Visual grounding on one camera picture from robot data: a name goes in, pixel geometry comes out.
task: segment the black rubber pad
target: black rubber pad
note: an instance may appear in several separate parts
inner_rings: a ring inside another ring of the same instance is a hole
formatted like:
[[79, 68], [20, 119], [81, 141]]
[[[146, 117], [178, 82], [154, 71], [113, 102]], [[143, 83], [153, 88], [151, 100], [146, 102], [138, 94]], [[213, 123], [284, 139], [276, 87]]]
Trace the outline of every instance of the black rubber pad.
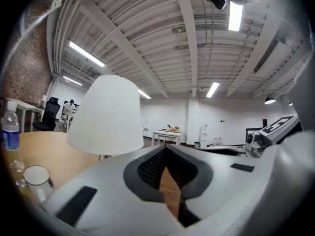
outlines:
[[96, 192], [94, 188], [82, 187], [57, 213], [56, 217], [74, 227]]
[[239, 163], [233, 163], [231, 165], [232, 168], [238, 169], [241, 171], [247, 171], [247, 172], [252, 172], [255, 168], [255, 166], [249, 166], [249, 165], [244, 165], [244, 164], [239, 164]]

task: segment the white lampshade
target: white lampshade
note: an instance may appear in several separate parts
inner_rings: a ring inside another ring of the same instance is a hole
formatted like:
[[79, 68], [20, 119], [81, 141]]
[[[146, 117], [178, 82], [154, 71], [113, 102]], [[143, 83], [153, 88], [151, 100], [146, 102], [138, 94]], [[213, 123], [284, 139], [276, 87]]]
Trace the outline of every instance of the white lampshade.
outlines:
[[138, 87], [116, 76], [99, 76], [73, 118], [68, 143], [86, 153], [114, 155], [143, 147]]

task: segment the water bottle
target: water bottle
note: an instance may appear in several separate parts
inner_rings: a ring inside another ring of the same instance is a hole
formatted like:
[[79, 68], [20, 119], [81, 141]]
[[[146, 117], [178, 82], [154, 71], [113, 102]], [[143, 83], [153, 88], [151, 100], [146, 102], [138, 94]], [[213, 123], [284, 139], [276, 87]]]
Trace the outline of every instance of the water bottle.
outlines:
[[14, 182], [18, 188], [23, 190], [26, 187], [26, 183], [23, 178], [25, 167], [19, 153], [20, 126], [18, 117], [15, 113], [16, 106], [15, 102], [8, 101], [7, 111], [5, 112], [2, 121], [2, 140]]

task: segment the office chair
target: office chair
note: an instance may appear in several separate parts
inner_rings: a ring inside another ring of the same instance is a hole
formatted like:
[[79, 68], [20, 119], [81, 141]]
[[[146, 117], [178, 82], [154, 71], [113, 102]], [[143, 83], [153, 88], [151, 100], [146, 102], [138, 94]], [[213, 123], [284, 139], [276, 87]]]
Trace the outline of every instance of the office chair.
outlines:
[[55, 118], [59, 109], [60, 105], [58, 104], [58, 99], [51, 97], [49, 101], [46, 103], [43, 121], [33, 122], [33, 127], [40, 131], [54, 131], [56, 127]]

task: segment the trash can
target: trash can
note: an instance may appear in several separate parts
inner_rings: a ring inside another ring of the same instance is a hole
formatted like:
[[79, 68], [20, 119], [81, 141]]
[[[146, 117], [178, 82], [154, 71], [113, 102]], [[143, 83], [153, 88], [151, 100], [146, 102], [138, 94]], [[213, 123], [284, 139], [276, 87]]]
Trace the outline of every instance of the trash can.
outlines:
[[200, 142], [194, 142], [194, 147], [195, 148], [200, 148]]

